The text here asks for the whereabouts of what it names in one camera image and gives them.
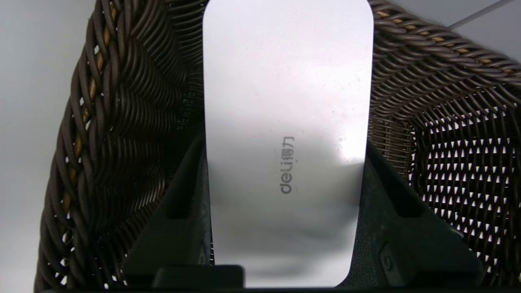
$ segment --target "white background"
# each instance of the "white background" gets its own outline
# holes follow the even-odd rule
[[[394,1],[521,60],[521,0]],[[0,292],[32,291],[49,166],[93,8],[0,0]]]

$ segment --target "brown wicker weave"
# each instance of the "brown wicker weave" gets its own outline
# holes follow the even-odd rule
[[[202,120],[208,0],[97,0],[41,220],[35,291],[124,286],[121,262]],[[489,273],[519,284],[521,66],[384,0],[370,140]]]

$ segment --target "white card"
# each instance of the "white card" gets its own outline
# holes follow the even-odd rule
[[[211,0],[204,89],[216,264],[332,287],[353,253],[373,15],[366,0]]]

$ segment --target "tan wicker strand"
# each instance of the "tan wicker strand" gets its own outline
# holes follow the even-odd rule
[[[110,15],[112,17],[113,20],[116,19],[116,16],[117,16],[117,12],[116,12],[116,9],[115,7],[112,7],[111,10],[110,10]],[[105,31],[104,31],[104,39],[105,39],[105,44],[107,45],[108,42],[110,41],[110,31],[108,30],[108,27],[105,27]],[[101,52],[98,52],[96,54],[96,66],[98,68],[99,71],[101,71],[103,69],[103,57],[101,55]],[[96,97],[96,83],[94,82],[94,79],[91,79],[91,82],[89,84],[89,93],[90,93],[90,96],[89,98],[91,100],[94,100],[94,98]],[[83,112],[82,112],[82,116],[81,116],[81,119],[83,121],[84,124],[87,123],[87,121],[89,120],[89,111],[87,110],[87,108],[84,108],[83,109]],[[74,140],[75,142],[75,154],[76,156],[79,156],[82,149],[83,149],[83,142],[81,141],[81,137],[79,134],[76,135],[76,138]],[[74,168],[71,168],[70,171],[69,171],[69,176],[70,176],[70,179],[71,181],[75,184],[76,183],[76,170]],[[66,213],[69,212],[69,208],[70,208],[70,195],[67,191],[64,192],[64,195],[63,195],[63,209]]]

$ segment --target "deli logo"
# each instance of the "deli logo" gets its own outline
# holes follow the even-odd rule
[[[293,170],[293,142],[295,141],[294,137],[284,137],[282,139],[282,152],[281,152],[281,162],[282,165],[280,171],[280,192],[284,194],[290,194],[291,190],[291,180],[293,180],[293,175],[291,175],[291,171]]]

